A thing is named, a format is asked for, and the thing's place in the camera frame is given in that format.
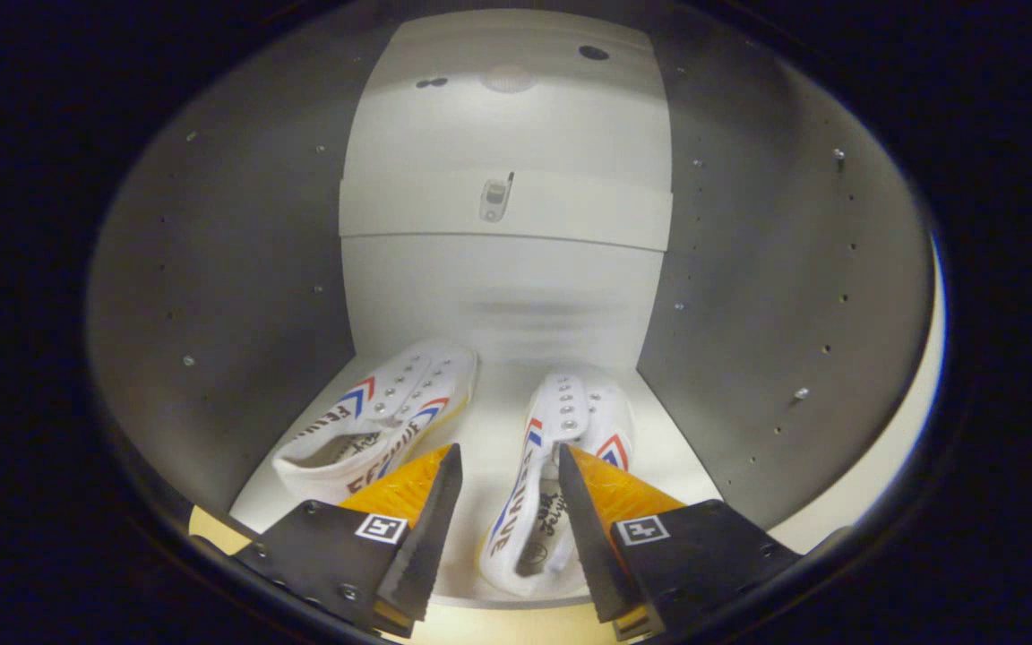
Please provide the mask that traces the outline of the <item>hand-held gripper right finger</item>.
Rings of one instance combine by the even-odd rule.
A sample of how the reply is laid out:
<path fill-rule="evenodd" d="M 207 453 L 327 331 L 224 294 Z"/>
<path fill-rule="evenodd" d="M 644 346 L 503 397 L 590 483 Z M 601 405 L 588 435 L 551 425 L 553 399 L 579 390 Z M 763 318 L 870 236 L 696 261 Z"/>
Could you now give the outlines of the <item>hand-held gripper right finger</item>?
<path fill-rule="evenodd" d="M 576 446 L 558 467 L 591 604 L 619 641 L 688 627 L 800 558 L 724 501 L 677 501 Z"/>

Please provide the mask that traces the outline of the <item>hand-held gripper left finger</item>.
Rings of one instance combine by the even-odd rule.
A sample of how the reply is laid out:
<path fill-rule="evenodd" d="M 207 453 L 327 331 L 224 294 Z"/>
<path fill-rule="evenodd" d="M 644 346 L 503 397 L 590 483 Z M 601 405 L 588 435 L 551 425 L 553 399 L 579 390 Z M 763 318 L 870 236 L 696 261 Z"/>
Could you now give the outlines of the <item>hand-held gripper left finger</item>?
<path fill-rule="evenodd" d="M 461 446 L 448 444 L 344 503 L 300 503 L 233 556 L 345 624 L 408 638 L 426 619 L 462 482 Z"/>

